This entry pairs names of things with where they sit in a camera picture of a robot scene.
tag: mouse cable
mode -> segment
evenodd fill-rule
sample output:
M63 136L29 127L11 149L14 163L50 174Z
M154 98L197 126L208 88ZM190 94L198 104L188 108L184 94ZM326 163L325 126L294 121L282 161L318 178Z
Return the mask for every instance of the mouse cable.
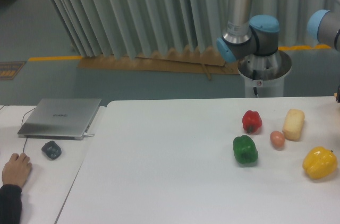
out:
M25 152L25 146L26 146L26 143L27 143L27 139L28 139L28 136L26 137L25 144L23 145L22 153Z
M4 105L4 106L2 106L2 107L0 108L0 110L1 110L2 108L4 108L5 106L10 106L10 105Z
M32 110L28 111L27 113L25 113L22 117L22 121L21 121L21 126L23 125L23 119L25 118L26 114L30 113L31 111L33 111L35 108L33 108ZM27 139L28 139L28 136L26 137L26 141L25 141L25 144L23 145L23 149L22 149L22 153L25 152L25 146L26 146L26 143L27 143Z

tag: black sleeve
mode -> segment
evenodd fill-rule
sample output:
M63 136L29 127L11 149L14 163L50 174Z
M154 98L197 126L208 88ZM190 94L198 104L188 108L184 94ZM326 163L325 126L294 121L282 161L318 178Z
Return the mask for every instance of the black sleeve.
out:
M0 224L19 224L21 215L21 188L3 185L0 188Z

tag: brown egg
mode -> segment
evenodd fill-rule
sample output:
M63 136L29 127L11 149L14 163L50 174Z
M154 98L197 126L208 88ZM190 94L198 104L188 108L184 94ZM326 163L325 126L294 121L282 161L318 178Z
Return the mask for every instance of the brown egg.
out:
M275 148L281 148L285 144L285 137L280 131L273 131L270 134L270 141Z

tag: light blue joint cap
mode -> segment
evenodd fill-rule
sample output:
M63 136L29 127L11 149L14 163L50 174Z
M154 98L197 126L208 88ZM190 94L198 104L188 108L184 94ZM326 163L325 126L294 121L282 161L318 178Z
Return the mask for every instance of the light blue joint cap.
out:
M328 12L329 10L319 10L315 14L313 14L308 21L308 24L307 24L308 34L315 40L319 41L318 39L319 26L320 26L322 18Z
M267 33L278 33L280 31L278 20L270 15L256 15L250 19L249 25Z
M217 48L219 53L221 53L222 58L228 63L232 63L236 61L235 56L232 51L229 49L228 45L223 41L221 37L217 38Z

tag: green bell pepper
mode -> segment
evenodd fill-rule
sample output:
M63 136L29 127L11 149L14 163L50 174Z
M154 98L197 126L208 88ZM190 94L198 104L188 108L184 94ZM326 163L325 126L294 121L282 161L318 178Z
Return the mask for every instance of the green bell pepper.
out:
M254 141L247 135L238 136L233 141L235 159L238 163L253 163L258 159Z

